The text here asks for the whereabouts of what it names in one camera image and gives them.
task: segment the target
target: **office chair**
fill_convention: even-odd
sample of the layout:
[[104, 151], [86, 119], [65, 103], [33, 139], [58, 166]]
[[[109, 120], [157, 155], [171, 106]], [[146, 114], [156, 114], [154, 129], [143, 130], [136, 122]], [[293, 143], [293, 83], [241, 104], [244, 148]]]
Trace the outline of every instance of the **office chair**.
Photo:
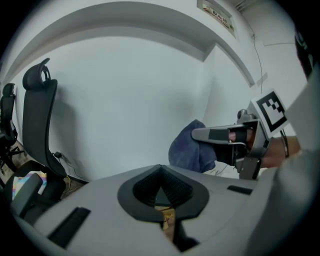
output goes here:
[[12, 122], [12, 114], [15, 104], [15, 94], [14, 94], [14, 83], [8, 83], [2, 91], [2, 98], [0, 100], [0, 109], [1, 109], [1, 134], [0, 134], [0, 169], [3, 173], [3, 166], [7, 166], [15, 172], [17, 167], [10, 160], [12, 156], [24, 153], [23, 150], [19, 150], [16, 146], [11, 149], [11, 146], [14, 145], [17, 141], [17, 130]]
[[58, 82], [51, 79], [45, 64], [32, 66], [22, 79], [25, 88], [22, 122], [22, 140], [24, 150], [36, 161], [30, 160], [19, 167], [4, 187], [6, 201], [12, 202], [14, 177], [25, 177], [30, 171], [42, 171], [47, 174], [47, 184], [42, 195], [37, 195], [32, 207], [27, 210], [25, 220], [33, 223], [45, 210], [60, 200], [66, 188], [64, 167], [49, 150], [49, 127], [51, 112], [55, 101]]

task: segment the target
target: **chair seat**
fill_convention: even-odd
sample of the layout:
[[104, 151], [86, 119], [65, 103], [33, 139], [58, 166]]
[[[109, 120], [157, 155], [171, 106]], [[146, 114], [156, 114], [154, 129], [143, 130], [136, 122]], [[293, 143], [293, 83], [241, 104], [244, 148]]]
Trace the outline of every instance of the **chair seat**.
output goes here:
[[4, 195], [7, 202], [9, 204], [12, 202], [14, 177], [25, 177], [31, 171], [42, 171], [43, 173], [47, 173], [47, 183], [45, 189], [43, 190], [42, 196], [50, 199], [51, 201], [58, 202], [66, 188], [66, 183], [63, 177], [55, 175], [49, 168], [33, 160], [26, 162], [20, 168], [18, 168], [18, 170], [6, 182], [4, 187]]

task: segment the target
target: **dark blue fabric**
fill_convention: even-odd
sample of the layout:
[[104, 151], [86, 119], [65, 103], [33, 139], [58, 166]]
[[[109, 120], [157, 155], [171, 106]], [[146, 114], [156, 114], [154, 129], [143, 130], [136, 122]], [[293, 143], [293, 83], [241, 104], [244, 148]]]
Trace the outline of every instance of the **dark blue fabric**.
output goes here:
[[216, 153], [212, 145], [194, 140], [191, 132], [206, 127], [199, 120], [192, 121], [172, 142], [169, 149], [169, 163], [172, 166], [204, 173], [215, 168]]

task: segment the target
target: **colorful cloth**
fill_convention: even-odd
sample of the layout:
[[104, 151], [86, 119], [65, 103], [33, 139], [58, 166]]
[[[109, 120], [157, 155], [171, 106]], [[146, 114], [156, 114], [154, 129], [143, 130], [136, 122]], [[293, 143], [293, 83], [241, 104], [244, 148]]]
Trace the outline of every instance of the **colorful cloth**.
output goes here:
[[38, 194], [41, 195], [43, 193], [47, 185], [47, 174], [42, 171], [30, 171], [25, 177], [14, 177], [12, 186], [12, 200], [15, 199], [19, 190], [33, 174], [38, 174], [42, 179], [42, 186], [40, 187]]

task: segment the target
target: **chair backrest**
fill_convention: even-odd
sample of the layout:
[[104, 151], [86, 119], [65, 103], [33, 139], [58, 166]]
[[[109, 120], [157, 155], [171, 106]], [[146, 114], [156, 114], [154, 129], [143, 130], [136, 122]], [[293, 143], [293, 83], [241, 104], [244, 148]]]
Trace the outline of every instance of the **chair backrest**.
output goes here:
[[12, 114], [14, 111], [15, 98], [14, 83], [8, 83], [2, 90], [2, 98], [0, 100], [1, 109], [1, 133], [10, 145], [17, 140], [17, 130], [12, 122]]
[[66, 171], [49, 150], [49, 127], [56, 97], [58, 81], [51, 79], [45, 64], [41, 63], [27, 70], [22, 79], [26, 89], [23, 105], [22, 140], [26, 152], [58, 176], [65, 177]]

